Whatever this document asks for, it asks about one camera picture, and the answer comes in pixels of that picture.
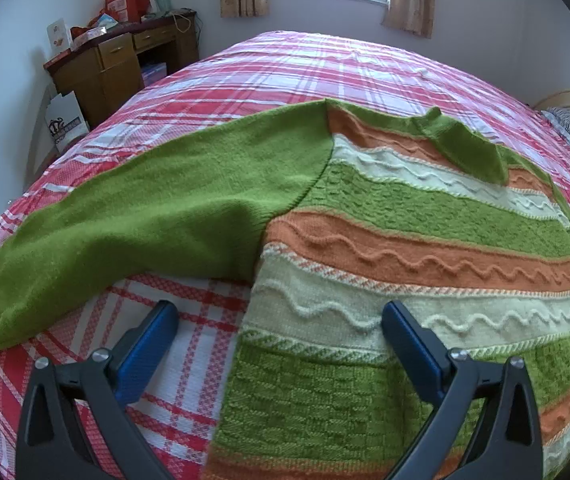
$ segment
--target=green knit sweater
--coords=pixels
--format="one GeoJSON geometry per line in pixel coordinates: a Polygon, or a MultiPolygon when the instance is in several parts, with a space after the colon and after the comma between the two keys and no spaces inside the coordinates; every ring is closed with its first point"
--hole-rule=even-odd
{"type": "Polygon", "coordinates": [[[448,347],[522,354],[546,473],[570,456],[570,208],[437,108],[279,108],[94,178],[0,248],[0,348],[147,270],[254,280],[206,479],[382,478],[429,411],[380,332],[391,299],[448,347]]]}

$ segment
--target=bed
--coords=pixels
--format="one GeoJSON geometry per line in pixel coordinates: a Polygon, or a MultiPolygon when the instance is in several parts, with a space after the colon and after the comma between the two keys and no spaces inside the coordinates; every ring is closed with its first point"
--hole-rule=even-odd
{"type": "MultiPolygon", "coordinates": [[[[175,73],[133,97],[55,161],[0,216],[0,245],[31,212],[170,139],[268,108],[334,97],[390,114],[433,106],[549,172],[570,204],[570,149],[545,117],[478,78],[417,54],[319,34],[269,32],[175,73]]],[[[0,351],[0,477],[13,479],[22,396],[33,362],[112,346],[156,301],[181,329],[143,399],[128,408],[180,479],[196,480],[212,439],[250,284],[141,274],[114,283],[38,336],[0,351]]],[[[91,413],[81,418],[105,471],[119,476],[91,413]]]]}

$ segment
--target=green sleeve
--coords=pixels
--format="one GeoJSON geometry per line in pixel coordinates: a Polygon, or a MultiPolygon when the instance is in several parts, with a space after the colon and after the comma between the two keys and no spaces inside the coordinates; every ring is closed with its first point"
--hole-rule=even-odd
{"type": "Polygon", "coordinates": [[[0,348],[131,274],[252,279],[266,223],[306,195],[332,146],[325,102],[277,108],[165,143],[31,214],[0,248],[0,348]]]}

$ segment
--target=white paper bag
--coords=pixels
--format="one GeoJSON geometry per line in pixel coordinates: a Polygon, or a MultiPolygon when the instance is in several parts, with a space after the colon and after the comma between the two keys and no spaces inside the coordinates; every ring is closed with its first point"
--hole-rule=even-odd
{"type": "Polygon", "coordinates": [[[47,107],[45,120],[49,133],[61,153],[72,140],[89,133],[74,92],[54,97],[47,107]]]}

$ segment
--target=orange stripe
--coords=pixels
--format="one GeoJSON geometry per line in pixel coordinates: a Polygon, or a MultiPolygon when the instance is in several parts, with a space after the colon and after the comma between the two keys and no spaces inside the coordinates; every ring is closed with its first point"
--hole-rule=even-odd
{"type": "Polygon", "coordinates": [[[332,462],[246,456],[230,452],[212,444],[207,456],[207,465],[201,480],[381,480],[393,467],[393,462],[332,462]]]}
{"type": "Polygon", "coordinates": [[[555,404],[546,406],[540,415],[543,443],[551,441],[570,422],[570,391],[555,404]]]}
{"type": "MultiPolygon", "coordinates": [[[[559,402],[546,406],[540,415],[543,445],[548,444],[570,422],[570,392],[559,402]]],[[[436,479],[453,473],[463,453],[454,450],[443,462],[436,479]]],[[[304,459],[247,457],[229,452],[215,444],[210,446],[204,480],[380,480],[393,463],[342,463],[304,459]]]]}
{"type": "MultiPolygon", "coordinates": [[[[376,128],[364,123],[351,112],[333,106],[329,108],[327,115],[332,134],[343,134],[361,148],[393,148],[401,155],[460,171],[460,168],[447,160],[427,137],[412,137],[376,128]]],[[[533,189],[554,199],[551,186],[524,168],[509,168],[508,186],[516,189],[533,189]]]]}
{"type": "Polygon", "coordinates": [[[570,257],[545,259],[461,242],[378,232],[342,216],[294,210],[272,220],[266,242],[387,283],[529,292],[570,290],[570,257]]]}

